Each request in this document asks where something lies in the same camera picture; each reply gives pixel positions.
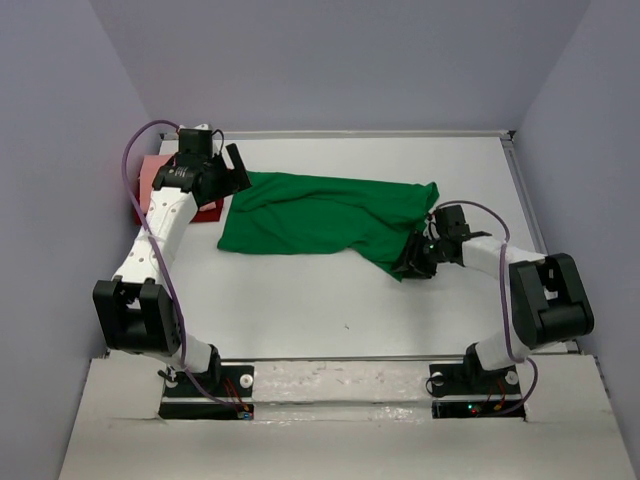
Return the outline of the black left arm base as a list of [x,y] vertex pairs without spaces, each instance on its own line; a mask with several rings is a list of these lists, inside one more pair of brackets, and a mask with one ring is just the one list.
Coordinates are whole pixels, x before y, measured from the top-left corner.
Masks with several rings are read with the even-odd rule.
[[169,367],[157,375],[163,380],[158,415],[164,420],[254,419],[252,364],[223,363],[218,382],[204,374],[195,374],[193,382],[184,372]]

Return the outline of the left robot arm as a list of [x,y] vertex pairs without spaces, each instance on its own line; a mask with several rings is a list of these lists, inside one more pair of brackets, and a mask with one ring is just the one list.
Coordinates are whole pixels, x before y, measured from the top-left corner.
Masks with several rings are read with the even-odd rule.
[[113,276],[92,298],[106,345],[144,355],[186,375],[195,392],[221,383],[218,349],[189,334],[170,269],[198,211],[251,186],[236,144],[216,147],[207,124],[176,129],[178,149],[157,170],[148,194],[130,196],[140,230]]

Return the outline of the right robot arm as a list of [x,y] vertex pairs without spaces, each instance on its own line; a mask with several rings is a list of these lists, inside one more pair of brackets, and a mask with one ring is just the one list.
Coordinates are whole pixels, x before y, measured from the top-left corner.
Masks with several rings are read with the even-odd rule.
[[510,246],[509,234],[498,239],[473,231],[464,205],[449,201],[428,213],[425,228],[410,233],[392,270],[401,278],[431,279],[439,265],[456,264],[497,280],[501,331],[470,345],[462,362],[441,374],[445,384],[482,392],[534,351],[590,334],[595,317],[570,255],[526,251]]

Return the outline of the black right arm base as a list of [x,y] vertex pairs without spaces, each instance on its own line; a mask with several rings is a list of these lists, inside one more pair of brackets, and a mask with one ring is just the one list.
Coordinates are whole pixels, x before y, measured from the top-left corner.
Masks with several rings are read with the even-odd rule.
[[522,391],[515,367],[471,381],[463,376],[461,363],[431,364],[425,390],[436,420],[526,417],[523,406],[516,408]]

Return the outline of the green t shirt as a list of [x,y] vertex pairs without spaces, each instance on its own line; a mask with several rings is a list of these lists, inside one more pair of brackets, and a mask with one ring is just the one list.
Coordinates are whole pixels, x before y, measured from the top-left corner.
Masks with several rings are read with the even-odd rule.
[[251,172],[252,186],[233,196],[217,243],[246,255],[358,253],[397,281],[392,269],[440,197],[435,182]]

